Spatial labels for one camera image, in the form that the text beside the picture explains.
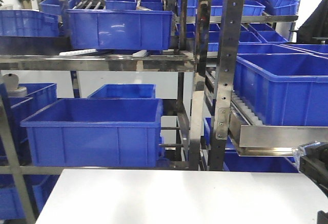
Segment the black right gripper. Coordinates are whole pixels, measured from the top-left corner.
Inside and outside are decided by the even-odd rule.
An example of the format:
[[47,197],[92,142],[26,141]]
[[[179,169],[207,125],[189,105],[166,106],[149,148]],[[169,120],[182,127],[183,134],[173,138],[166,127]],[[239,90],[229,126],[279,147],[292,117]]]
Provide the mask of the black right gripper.
[[314,141],[292,148],[297,169],[327,196],[327,142]]

